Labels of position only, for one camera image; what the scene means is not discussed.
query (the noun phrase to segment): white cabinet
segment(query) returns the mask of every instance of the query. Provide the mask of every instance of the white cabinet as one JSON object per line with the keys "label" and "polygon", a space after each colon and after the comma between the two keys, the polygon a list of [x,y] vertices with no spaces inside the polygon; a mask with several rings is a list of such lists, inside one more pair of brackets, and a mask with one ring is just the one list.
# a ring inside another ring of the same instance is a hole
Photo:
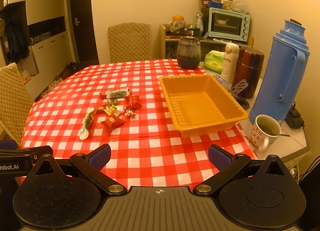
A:
{"label": "white cabinet", "polygon": [[63,32],[32,46],[39,73],[26,87],[33,99],[71,62],[67,33]]}
{"label": "white cabinet", "polygon": [[8,4],[25,1],[28,25],[64,17],[63,0],[8,0]]}

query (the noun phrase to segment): dark brown door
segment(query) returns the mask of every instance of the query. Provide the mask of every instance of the dark brown door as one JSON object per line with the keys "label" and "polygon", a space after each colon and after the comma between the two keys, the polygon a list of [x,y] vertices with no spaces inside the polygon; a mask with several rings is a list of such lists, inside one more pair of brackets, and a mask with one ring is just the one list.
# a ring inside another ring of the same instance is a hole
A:
{"label": "dark brown door", "polygon": [[99,64],[94,37],[91,0],[70,0],[73,32],[79,61],[83,66]]}

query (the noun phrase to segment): quilted chair cover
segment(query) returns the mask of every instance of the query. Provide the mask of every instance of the quilted chair cover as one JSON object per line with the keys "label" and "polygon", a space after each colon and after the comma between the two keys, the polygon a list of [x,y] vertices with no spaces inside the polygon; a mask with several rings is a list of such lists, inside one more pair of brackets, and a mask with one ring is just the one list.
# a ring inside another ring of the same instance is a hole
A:
{"label": "quilted chair cover", "polygon": [[107,28],[110,63],[151,59],[151,24],[122,23]]}
{"label": "quilted chair cover", "polygon": [[34,101],[19,74],[11,63],[0,69],[0,125],[21,145],[23,129]]}

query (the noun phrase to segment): blue thermos handle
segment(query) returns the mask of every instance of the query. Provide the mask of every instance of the blue thermos handle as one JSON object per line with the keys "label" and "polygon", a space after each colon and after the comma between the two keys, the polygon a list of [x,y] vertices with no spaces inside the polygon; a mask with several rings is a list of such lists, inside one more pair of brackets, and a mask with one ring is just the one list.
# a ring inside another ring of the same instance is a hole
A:
{"label": "blue thermos handle", "polygon": [[289,90],[294,89],[296,87],[296,82],[293,81],[294,77],[296,75],[298,75],[299,70],[301,70],[304,61],[306,59],[306,56],[304,54],[304,52],[296,49],[297,52],[297,56],[292,56],[294,58],[294,65],[293,65],[293,70],[289,79],[289,82],[287,84],[287,87],[284,90],[283,94],[280,94],[280,99],[278,100],[278,102],[280,103],[286,103],[289,102],[291,100],[291,96],[289,96]]}

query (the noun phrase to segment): jar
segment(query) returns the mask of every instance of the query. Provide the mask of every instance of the jar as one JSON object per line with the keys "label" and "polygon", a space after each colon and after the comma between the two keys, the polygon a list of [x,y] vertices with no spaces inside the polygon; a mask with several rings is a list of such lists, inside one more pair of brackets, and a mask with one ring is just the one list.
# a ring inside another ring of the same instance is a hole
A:
{"label": "jar", "polygon": [[186,23],[183,16],[173,16],[172,21],[169,23],[171,33],[183,34]]}
{"label": "jar", "polygon": [[177,49],[178,65],[184,69],[195,69],[201,59],[199,39],[193,36],[181,37]]}
{"label": "jar", "polygon": [[233,0],[223,0],[223,9],[232,11],[231,5]]}

